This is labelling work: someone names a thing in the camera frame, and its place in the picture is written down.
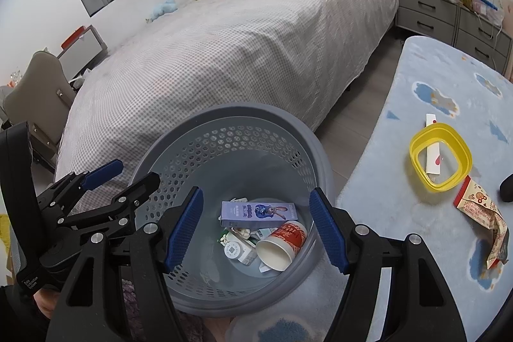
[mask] human hand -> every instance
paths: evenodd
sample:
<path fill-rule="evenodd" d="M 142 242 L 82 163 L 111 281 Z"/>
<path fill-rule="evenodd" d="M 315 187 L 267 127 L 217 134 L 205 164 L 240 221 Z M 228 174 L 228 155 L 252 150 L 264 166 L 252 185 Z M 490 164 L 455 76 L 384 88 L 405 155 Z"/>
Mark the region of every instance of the human hand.
<path fill-rule="evenodd" d="M 50 290 L 49 288 L 41 288 L 34 294 L 34 301 L 36 305 L 38 306 L 39 310 L 41 310 L 41 313 L 43 313 L 43 315 L 49 319 L 52 318 L 52 314 L 57 305 L 59 295 L 59 292 Z"/>

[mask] trash can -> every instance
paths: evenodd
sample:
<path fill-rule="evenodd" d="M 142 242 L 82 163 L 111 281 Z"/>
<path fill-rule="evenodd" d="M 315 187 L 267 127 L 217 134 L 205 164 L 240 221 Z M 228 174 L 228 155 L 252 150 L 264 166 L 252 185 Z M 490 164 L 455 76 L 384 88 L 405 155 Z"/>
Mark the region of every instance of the trash can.
<path fill-rule="evenodd" d="M 293 115 L 263 104 L 225 104 L 192 115 L 163 134 L 136 168 L 132 181 L 150 171 L 160 188 L 136 210 L 140 228 L 181 205 L 193 186 L 204 209 L 181 265 L 165 276 L 175 307 L 210 317 L 261 310 L 285 297 L 311 272 L 322 252 L 308 198 L 320 187 L 334 201 L 332 168 L 314 133 Z M 217 242 L 221 202 L 292 202 L 309 235 L 282 273 L 261 273 L 259 262 L 228 259 Z"/>

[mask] paper cup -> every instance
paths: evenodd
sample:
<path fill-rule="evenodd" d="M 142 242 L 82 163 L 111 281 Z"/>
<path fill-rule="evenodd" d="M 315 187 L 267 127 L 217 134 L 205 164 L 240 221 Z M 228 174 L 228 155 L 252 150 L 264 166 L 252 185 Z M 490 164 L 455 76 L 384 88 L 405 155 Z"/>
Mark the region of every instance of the paper cup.
<path fill-rule="evenodd" d="M 276 271 L 284 271 L 306 241 L 306 228 L 296 221 L 288 221 L 264 240 L 257 242 L 256 252 L 260 260 Z"/>

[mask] chair backrest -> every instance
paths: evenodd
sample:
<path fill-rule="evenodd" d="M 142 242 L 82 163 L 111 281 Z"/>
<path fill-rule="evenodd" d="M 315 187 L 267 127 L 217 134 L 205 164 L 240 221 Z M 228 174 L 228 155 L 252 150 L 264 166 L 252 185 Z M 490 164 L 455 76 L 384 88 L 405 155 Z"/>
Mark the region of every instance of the chair backrest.
<path fill-rule="evenodd" d="M 13 125 L 28 121 L 30 133 L 56 152 L 74 99 L 57 57 L 38 51 L 5 98 L 4 110 Z"/>

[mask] metal screw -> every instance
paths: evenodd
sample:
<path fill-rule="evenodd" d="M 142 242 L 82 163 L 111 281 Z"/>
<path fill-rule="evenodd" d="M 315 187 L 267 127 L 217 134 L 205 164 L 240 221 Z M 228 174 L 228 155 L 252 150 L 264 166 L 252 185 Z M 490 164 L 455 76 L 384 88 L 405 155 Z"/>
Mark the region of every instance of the metal screw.
<path fill-rule="evenodd" d="M 365 225 L 357 225 L 355 231 L 358 235 L 367 235 L 369 233 L 369 228 Z"/>
<path fill-rule="evenodd" d="M 102 240 L 103 240 L 103 234 L 100 232 L 96 232 L 95 234 L 93 234 L 93 236 L 91 236 L 91 242 L 93 244 L 98 244 L 99 242 L 102 242 Z"/>
<path fill-rule="evenodd" d="M 158 229 L 158 226 L 156 223 L 147 223 L 146 225 L 144 225 L 144 232 L 146 232 L 147 234 L 152 234 L 152 233 L 155 233 Z"/>
<path fill-rule="evenodd" d="M 416 235 L 416 234 L 411 234 L 409 239 L 410 239 L 410 242 L 413 245 L 418 245 L 418 244 L 420 244 L 422 242 L 422 238 L 419 235 Z"/>

